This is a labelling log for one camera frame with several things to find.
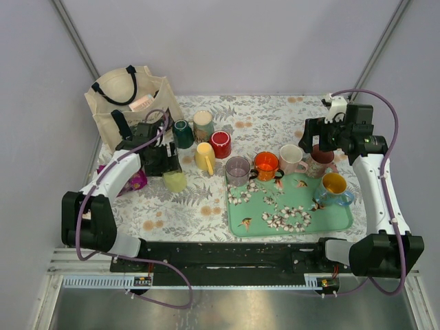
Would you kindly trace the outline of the lime green mug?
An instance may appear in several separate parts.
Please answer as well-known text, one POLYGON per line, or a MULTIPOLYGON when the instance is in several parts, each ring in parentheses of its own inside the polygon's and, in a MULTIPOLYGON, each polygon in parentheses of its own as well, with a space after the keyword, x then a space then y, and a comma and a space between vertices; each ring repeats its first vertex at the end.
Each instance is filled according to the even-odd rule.
POLYGON ((186 176, 181 171, 171 171, 162 175, 165 187, 172 193, 180 193, 187 186, 186 176))

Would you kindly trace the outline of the tall pink floral mug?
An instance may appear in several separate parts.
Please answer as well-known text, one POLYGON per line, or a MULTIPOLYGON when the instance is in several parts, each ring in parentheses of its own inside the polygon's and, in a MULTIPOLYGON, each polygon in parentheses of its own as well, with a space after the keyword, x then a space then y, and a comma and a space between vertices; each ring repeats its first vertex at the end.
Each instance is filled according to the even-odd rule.
POLYGON ((339 173, 334 163, 335 154, 333 151, 321 151, 319 145, 313 145, 312 151, 307 158, 306 176, 314 179, 323 177, 329 171, 339 173))

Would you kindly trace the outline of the small pale pink mug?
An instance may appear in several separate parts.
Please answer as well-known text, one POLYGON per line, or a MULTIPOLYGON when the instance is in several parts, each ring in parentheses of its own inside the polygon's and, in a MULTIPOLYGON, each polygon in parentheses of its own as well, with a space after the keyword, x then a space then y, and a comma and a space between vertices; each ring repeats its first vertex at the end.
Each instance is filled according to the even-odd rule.
POLYGON ((296 145, 286 144, 280 148, 279 168, 285 175, 305 173, 309 166, 303 161, 303 151, 296 145))

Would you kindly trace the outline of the blue glazed mug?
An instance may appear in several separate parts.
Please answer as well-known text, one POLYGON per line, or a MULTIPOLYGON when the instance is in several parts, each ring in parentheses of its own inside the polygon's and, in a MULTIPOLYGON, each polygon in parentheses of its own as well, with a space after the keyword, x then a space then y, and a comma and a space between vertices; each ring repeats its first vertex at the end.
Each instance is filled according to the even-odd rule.
POLYGON ((318 184, 313 198, 320 206, 350 206, 355 197, 347 190, 347 182, 338 173, 325 174, 318 184))

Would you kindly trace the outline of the orange mug black handle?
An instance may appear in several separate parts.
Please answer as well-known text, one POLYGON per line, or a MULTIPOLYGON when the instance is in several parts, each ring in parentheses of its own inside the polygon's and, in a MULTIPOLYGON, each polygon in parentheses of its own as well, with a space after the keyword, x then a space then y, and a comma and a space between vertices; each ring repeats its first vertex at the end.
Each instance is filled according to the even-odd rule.
POLYGON ((263 151, 254 158, 254 168, 250 171, 250 179, 268 182, 271 179, 280 180, 285 173, 280 168, 279 160, 273 153, 263 151))

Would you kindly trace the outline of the lilac mug black handle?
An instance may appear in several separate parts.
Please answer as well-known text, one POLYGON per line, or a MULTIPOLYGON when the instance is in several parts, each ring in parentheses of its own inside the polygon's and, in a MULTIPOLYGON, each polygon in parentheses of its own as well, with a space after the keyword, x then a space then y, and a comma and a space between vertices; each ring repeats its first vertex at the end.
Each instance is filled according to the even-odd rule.
POLYGON ((259 172, 251 168, 250 162, 244 157, 231 157, 225 165, 225 176, 229 185, 241 187, 251 179, 256 179, 259 172))

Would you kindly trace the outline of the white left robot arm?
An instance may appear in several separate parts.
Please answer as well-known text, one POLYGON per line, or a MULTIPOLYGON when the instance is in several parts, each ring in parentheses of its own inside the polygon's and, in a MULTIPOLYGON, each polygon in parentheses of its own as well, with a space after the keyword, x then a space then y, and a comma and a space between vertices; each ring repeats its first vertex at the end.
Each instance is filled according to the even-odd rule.
POLYGON ((131 139, 116 146, 109 163, 78 192, 66 192, 61 202, 61 239, 65 245, 114 256, 125 256, 135 272, 149 265, 142 240, 118 231, 112 203, 139 170, 149 177, 179 169, 177 148, 162 141, 165 124, 139 123, 131 139))

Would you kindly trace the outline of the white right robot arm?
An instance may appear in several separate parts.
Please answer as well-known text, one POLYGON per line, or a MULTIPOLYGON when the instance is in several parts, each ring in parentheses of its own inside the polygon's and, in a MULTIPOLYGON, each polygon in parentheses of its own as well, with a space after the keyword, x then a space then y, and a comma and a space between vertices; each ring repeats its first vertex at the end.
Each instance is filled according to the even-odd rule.
POLYGON ((390 174, 390 146, 373 133, 373 107, 348 104, 345 111, 308 118, 299 142, 306 153, 340 149, 348 157, 362 191, 367 234, 356 243, 321 239, 324 248, 313 254, 314 267, 328 272, 337 263, 348 265, 356 276, 403 278, 424 250, 424 240, 414 236, 399 209, 390 174))

